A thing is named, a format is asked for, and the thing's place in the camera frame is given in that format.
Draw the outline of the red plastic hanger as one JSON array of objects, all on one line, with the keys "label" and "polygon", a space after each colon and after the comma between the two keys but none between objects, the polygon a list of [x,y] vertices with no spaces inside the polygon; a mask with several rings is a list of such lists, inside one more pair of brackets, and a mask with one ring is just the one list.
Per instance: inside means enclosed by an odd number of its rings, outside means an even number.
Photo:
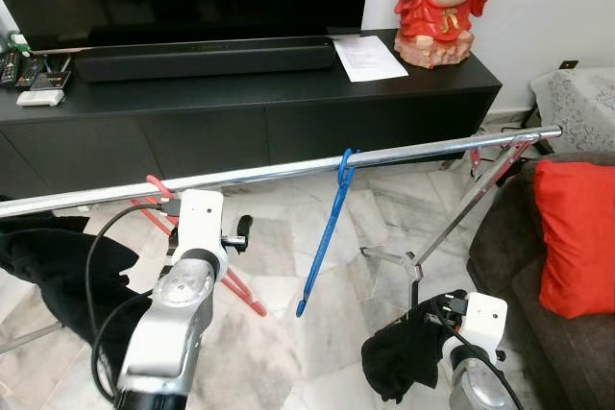
[{"label": "red plastic hanger", "polygon": [[[146,176],[145,180],[149,183],[152,183],[159,191],[161,197],[167,201],[176,200],[175,194],[170,189],[167,189],[165,185],[160,181],[159,178],[155,176]],[[177,238],[175,235],[175,229],[173,227],[168,227],[165,221],[162,218],[158,218],[154,213],[151,213],[149,209],[142,209],[142,213],[145,214],[146,218],[151,223],[154,223],[155,226],[158,227],[159,230],[162,231],[163,234],[168,238],[168,249],[167,249],[167,257],[173,255],[175,252]],[[264,305],[260,303],[258,297],[256,297],[255,293],[250,290],[249,287],[243,283],[242,279],[238,274],[234,273],[234,270],[228,270],[227,274],[221,278],[221,283],[224,283],[225,287],[228,287],[230,292],[233,292],[238,299],[241,299],[243,303],[250,306],[252,310],[260,317],[267,317],[267,309],[264,308]]]}]

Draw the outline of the black collared shirt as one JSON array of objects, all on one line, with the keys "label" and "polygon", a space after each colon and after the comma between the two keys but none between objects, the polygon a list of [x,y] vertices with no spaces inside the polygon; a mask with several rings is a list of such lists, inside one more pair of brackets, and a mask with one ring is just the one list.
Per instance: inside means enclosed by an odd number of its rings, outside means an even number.
[{"label": "black collared shirt", "polygon": [[375,332],[361,346],[366,382],[382,400],[403,401],[414,383],[434,388],[448,328],[433,320],[436,310],[448,299],[465,299],[467,292],[455,290],[421,301],[394,322]]}]

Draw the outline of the blue plastic hanger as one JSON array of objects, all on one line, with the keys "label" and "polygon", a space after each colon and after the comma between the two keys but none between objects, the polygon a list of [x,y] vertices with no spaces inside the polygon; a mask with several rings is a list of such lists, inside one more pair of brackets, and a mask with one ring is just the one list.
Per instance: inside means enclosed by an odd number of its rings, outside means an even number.
[{"label": "blue plastic hanger", "polygon": [[315,286],[317,276],[319,276],[322,265],[324,265],[327,255],[327,248],[330,246],[335,225],[337,225],[338,218],[341,216],[344,200],[346,200],[348,191],[350,191],[351,183],[355,177],[356,167],[353,167],[353,165],[350,164],[351,155],[355,155],[360,152],[361,150],[356,150],[356,148],[348,148],[348,150],[344,151],[341,156],[341,161],[339,161],[337,176],[335,176],[335,181],[337,181],[337,190],[335,190],[330,216],[327,218],[324,230],[322,230],[320,243],[317,245],[315,256],[313,257],[310,268],[310,273],[308,273],[307,279],[305,279],[302,299],[298,301],[298,304],[296,304],[295,318],[302,318],[305,313],[305,309],[307,309],[308,300],[310,300],[313,286]]}]

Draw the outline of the silver metal clothes rack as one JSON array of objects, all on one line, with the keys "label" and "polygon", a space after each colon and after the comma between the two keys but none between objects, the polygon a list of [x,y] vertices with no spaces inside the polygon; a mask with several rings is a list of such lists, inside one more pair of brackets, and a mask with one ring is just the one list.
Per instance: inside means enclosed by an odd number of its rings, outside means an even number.
[{"label": "silver metal clothes rack", "polygon": [[[168,179],[163,185],[170,191],[187,189],[208,189],[215,186],[232,186],[238,183],[251,183],[258,181],[280,181],[281,179],[307,176],[319,172],[329,172],[341,168],[364,168],[372,165],[395,163],[395,161],[410,161],[419,158],[433,158],[462,151],[478,150],[489,146],[502,146],[504,150],[497,156],[495,163],[480,176],[479,180],[466,191],[457,208],[450,214],[449,222],[445,223],[436,232],[433,240],[422,251],[409,252],[405,256],[396,257],[391,253],[372,251],[370,255],[391,262],[401,262],[408,277],[413,283],[423,278],[422,264],[431,253],[447,239],[450,231],[455,229],[462,218],[473,209],[475,204],[495,186],[495,182],[504,175],[510,164],[542,139],[553,139],[562,136],[562,128],[548,126],[548,128],[534,128],[508,133],[493,133],[486,136],[471,136],[461,139],[445,139],[426,143],[426,145],[413,145],[396,148],[385,148],[372,152],[357,153],[352,156],[333,158],[320,158],[304,161],[290,161],[268,167],[229,170],[207,174],[206,176],[193,176],[181,179]],[[73,208],[119,201],[134,198],[155,196],[161,192],[157,183],[127,183],[127,185],[105,187],[105,189],[89,189],[75,192],[62,192],[61,194],[39,196],[39,198],[19,199],[13,201],[0,201],[0,217],[12,217],[17,214],[31,214],[43,211],[57,211],[57,209]]]}]

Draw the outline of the black television console cabinet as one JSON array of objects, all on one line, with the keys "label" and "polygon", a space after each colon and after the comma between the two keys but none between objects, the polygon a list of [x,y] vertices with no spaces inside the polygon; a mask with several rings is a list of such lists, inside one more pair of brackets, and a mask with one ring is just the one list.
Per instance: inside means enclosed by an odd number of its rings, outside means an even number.
[{"label": "black television console cabinet", "polygon": [[0,88],[0,196],[35,198],[473,136],[501,82],[476,56],[353,84],[329,69],[89,84],[56,107]]}]

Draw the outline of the black soundbar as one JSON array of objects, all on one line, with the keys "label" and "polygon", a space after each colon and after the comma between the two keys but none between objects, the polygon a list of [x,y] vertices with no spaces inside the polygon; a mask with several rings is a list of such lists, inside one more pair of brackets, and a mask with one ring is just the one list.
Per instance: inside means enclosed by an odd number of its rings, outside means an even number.
[{"label": "black soundbar", "polygon": [[188,44],[93,47],[76,54],[76,72],[92,84],[332,67],[328,37],[243,38]]}]

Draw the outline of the white printed paper sheet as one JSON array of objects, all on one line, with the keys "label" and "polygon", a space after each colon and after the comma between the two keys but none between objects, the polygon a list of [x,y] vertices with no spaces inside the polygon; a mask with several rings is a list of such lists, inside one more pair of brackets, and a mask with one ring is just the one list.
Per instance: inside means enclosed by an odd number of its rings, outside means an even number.
[{"label": "white printed paper sheet", "polygon": [[400,60],[377,36],[346,36],[332,39],[351,84],[407,77]]}]

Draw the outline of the small white flat device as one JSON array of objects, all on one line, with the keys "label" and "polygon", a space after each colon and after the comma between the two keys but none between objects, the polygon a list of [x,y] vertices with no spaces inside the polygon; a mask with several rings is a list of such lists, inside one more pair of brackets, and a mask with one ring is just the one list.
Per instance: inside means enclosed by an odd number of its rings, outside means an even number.
[{"label": "small white flat device", "polygon": [[55,107],[64,98],[62,89],[27,90],[18,94],[16,103],[20,107]]}]

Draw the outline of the red cushion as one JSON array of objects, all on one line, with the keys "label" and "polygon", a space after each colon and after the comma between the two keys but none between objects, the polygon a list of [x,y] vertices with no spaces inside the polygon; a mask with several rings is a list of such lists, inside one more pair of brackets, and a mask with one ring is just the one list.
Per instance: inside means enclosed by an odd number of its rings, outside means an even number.
[{"label": "red cushion", "polygon": [[534,170],[548,260],[539,301],[572,319],[615,312],[615,168],[542,160]]}]

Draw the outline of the dark brown sofa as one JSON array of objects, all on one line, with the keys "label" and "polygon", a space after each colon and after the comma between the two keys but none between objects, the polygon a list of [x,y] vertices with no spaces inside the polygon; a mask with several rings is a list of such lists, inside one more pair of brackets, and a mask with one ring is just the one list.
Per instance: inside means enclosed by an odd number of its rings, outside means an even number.
[{"label": "dark brown sofa", "polygon": [[524,410],[615,409],[615,315],[566,319],[539,301],[548,260],[535,204],[535,160],[495,192],[467,256],[481,293],[508,304],[504,376]]}]

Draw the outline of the lace covered side table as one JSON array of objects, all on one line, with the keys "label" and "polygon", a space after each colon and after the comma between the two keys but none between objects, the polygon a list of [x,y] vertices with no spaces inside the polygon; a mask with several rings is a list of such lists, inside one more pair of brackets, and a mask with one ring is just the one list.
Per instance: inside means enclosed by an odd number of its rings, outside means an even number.
[{"label": "lace covered side table", "polygon": [[615,69],[556,69],[530,81],[542,125],[557,125],[563,135],[551,139],[557,152],[615,150]]}]

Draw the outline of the red laughing figurine statue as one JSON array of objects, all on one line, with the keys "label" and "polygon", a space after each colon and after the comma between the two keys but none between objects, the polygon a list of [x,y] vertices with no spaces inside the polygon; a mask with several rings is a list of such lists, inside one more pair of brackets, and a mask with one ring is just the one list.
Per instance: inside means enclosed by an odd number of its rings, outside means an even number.
[{"label": "red laughing figurine statue", "polygon": [[400,16],[394,50],[405,63],[432,69],[471,56],[473,16],[483,15],[487,0],[397,0]]}]

